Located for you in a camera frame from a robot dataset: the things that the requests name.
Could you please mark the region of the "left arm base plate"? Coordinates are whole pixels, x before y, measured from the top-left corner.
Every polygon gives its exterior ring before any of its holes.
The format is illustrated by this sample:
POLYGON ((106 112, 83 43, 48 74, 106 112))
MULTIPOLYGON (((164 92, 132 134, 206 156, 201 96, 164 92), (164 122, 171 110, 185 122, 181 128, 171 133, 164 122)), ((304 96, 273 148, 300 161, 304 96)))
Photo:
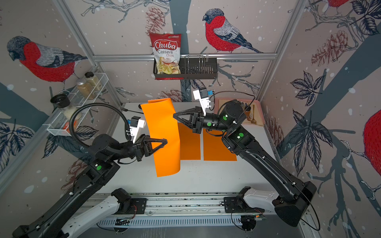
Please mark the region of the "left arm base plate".
POLYGON ((147 198, 131 198, 121 209, 121 214, 142 215, 145 213, 147 198))

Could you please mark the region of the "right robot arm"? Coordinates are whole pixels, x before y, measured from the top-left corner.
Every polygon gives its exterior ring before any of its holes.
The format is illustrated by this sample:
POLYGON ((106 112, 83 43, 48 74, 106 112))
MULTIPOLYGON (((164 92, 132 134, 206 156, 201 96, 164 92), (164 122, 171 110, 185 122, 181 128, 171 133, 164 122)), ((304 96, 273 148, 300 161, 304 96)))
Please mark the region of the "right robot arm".
POLYGON ((202 107, 194 107, 177 112, 173 117, 194 133, 200 134, 204 129, 220 131, 224 146, 249 162, 275 188, 278 197, 272 204, 278 217, 296 227, 311 207, 317 188, 312 182, 303 182, 289 173, 242 126, 248 109, 250 106, 243 108, 238 100, 231 100, 217 114, 205 113, 202 107))

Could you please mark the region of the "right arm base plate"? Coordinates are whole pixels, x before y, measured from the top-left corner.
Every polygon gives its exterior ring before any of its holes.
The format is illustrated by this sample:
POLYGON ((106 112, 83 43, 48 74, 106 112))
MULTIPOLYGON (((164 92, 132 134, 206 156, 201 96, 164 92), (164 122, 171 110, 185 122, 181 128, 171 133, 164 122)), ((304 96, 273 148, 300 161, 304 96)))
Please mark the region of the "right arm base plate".
POLYGON ((265 212, 262 208, 251 208, 245 201, 238 197, 224 197, 222 205, 225 213, 260 213, 265 212))

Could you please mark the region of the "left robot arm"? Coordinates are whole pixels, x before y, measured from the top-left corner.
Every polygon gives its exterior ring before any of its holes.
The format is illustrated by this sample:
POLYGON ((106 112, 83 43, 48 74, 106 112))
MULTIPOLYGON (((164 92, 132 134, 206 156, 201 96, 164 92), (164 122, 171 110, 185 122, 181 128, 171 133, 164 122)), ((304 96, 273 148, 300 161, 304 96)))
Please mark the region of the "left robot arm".
POLYGON ((119 170, 118 160, 149 157, 167 144, 166 139, 141 135, 136 142, 119 143, 107 134, 96 137, 89 147, 95 160, 76 177, 71 191, 65 194, 40 218, 29 225, 20 225, 14 238, 69 238, 73 236, 70 218, 119 170))

